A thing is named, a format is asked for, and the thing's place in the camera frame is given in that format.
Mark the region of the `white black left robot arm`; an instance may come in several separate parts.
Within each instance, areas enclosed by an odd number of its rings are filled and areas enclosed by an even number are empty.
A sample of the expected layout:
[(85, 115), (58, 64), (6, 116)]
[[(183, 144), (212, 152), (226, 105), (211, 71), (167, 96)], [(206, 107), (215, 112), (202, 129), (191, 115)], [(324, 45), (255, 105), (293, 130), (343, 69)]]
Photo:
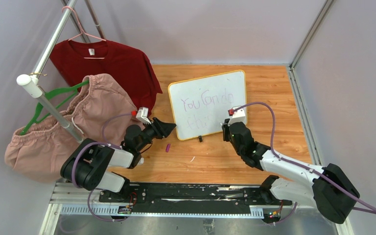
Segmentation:
[(162, 122), (156, 117), (145, 128), (133, 124), (127, 127), (121, 147), (85, 139), (61, 167), (62, 178), (77, 188), (88, 191), (110, 191), (118, 202), (130, 197), (130, 181), (124, 176), (109, 172), (109, 166), (133, 169), (142, 160), (143, 149), (154, 139), (168, 137), (176, 128), (175, 123)]

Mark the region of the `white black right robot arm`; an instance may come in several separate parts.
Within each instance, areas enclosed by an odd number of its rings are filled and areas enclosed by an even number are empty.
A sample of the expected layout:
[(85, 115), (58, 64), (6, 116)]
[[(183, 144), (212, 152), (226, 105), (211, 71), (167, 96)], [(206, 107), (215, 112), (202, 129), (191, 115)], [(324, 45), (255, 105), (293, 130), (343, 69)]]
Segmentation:
[(222, 130), (223, 140), (232, 144), (246, 165), (276, 173), (263, 182), (260, 190), (260, 198), (266, 204), (277, 200), (295, 201), (316, 208), (331, 222), (343, 224), (360, 198), (355, 186), (335, 164), (306, 164), (280, 154), (254, 141), (243, 122), (231, 123), (227, 118)]

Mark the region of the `yellow-framed whiteboard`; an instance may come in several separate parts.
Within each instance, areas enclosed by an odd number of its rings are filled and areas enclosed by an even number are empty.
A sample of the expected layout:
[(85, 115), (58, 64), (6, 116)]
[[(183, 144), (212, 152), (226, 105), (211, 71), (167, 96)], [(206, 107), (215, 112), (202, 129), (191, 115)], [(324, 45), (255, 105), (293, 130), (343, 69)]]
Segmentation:
[(169, 84), (168, 94), (181, 141), (222, 132), (228, 110), (246, 104), (246, 77), (235, 70)]

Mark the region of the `purple marker cap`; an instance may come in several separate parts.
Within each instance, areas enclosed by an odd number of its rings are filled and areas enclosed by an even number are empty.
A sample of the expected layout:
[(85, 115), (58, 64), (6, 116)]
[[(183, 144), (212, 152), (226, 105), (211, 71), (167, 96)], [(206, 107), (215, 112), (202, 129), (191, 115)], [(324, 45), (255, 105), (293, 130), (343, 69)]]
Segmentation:
[(166, 149), (165, 149), (165, 151), (166, 152), (169, 152), (169, 150), (170, 150), (170, 146), (171, 146), (171, 144), (169, 143), (169, 144), (167, 144), (167, 146), (166, 146)]

